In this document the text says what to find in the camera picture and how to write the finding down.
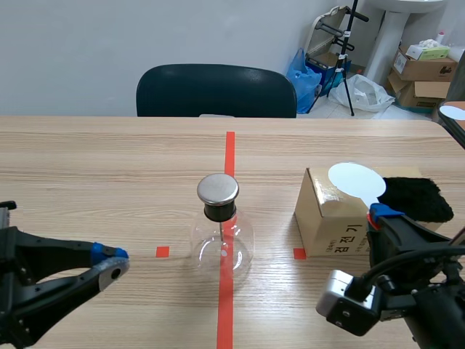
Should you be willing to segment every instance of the glass jar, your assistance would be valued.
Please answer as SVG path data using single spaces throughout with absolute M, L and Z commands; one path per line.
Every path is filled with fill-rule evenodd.
M 247 274 L 254 257 L 254 229 L 235 206 L 237 181 L 227 174 L 210 174 L 197 187 L 205 204 L 191 229 L 194 265 L 202 274 L 232 278 Z

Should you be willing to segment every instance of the wood grain surface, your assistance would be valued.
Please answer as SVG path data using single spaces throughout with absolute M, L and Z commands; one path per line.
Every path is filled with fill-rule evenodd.
M 75 310 L 36 348 L 215 349 L 218 284 L 190 264 L 196 185 L 222 172 L 236 132 L 238 207 L 254 224 L 255 259 L 235 290 L 236 349 L 417 348 L 403 321 L 355 337 L 315 305 L 330 270 L 360 274 L 367 257 L 294 260 L 293 216 L 306 167 L 356 161 L 417 166 L 465 220 L 464 151 L 428 121 L 0 117 L 0 200 L 28 233 L 127 249 L 130 271 Z M 168 259 L 155 258 L 170 246 Z

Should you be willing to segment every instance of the white paper disc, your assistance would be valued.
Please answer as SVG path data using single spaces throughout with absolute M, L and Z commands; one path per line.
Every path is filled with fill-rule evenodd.
M 465 111 L 452 105 L 443 105 L 439 108 L 442 115 L 454 120 L 465 120 Z
M 329 180 L 343 193 L 361 198 L 369 208 L 386 191 L 386 183 L 378 173 L 352 162 L 341 162 L 328 171 Z

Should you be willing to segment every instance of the sink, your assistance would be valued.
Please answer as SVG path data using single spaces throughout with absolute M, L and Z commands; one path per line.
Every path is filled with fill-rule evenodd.
M 368 2 L 384 11 L 425 13 L 440 8 L 445 0 L 369 0 Z
M 377 84 L 384 84 L 410 13 L 432 12 L 446 2 L 447 0 L 368 0 L 369 4 L 383 9 L 386 14 L 363 75 Z

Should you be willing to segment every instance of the white plastic bag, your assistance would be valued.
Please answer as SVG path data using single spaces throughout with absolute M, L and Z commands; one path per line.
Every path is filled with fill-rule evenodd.
M 355 75 L 348 79 L 347 87 L 352 107 L 363 111 L 383 111 L 395 100 L 386 93 L 383 87 L 361 75 Z M 344 83 L 340 83 L 337 88 L 331 90 L 329 99 L 331 102 L 341 103 L 349 107 Z

